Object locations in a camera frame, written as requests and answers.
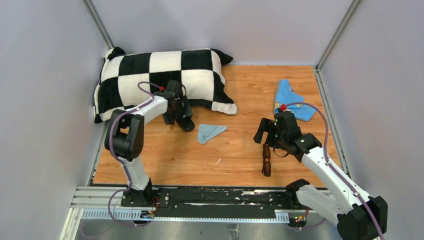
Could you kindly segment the black sunglasses case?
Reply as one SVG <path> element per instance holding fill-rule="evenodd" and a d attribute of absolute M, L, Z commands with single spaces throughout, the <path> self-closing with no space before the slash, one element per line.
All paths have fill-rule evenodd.
<path fill-rule="evenodd" d="M 184 117 L 176 120 L 180 128 L 185 132 L 191 132 L 195 128 L 195 124 L 190 117 Z"/>

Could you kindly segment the light blue cleaning cloth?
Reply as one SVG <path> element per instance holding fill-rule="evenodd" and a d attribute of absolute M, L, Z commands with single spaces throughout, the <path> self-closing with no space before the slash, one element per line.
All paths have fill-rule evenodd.
<path fill-rule="evenodd" d="M 227 129 L 228 127 L 223 125 L 200 124 L 198 128 L 197 141 L 201 145 L 204 145 Z"/>

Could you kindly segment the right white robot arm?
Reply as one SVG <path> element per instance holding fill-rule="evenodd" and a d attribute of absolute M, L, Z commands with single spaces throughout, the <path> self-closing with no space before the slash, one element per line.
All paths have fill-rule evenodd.
<path fill-rule="evenodd" d="M 387 232 L 388 204 L 381 197 L 371 196 L 356 184 L 331 159 L 327 149 L 313 134 L 303 133 L 295 115 L 280 111 L 273 119 L 260 120 L 253 141 L 263 144 L 264 161 L 270 149 L 286 151 L 310 169 L 324 183 L 330 194 L 301 178 L 286 188 L 285 201 L 292 209 L 301 206 L 316 211 L 331 222 L 343 240 L 383 239 Z"/>

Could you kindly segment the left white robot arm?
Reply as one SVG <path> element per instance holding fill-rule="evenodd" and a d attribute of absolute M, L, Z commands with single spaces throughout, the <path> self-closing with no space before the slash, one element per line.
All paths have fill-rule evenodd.
<path fill-rule="evenodd" d="M 142 207 L 158 201 L 141 160 L 146 124 L 162 116 L 166 125 L 178 124 L 185 132 L 195 128 L 186 87 L 176 80 L 169 80 L 166 87 L 155 87 L 158 91 L 148 92 L 143 103 L 112 112 L 104 142 L 105 148 L 121 164 L 126 175 L 127 188 L 123 196 Z"/>

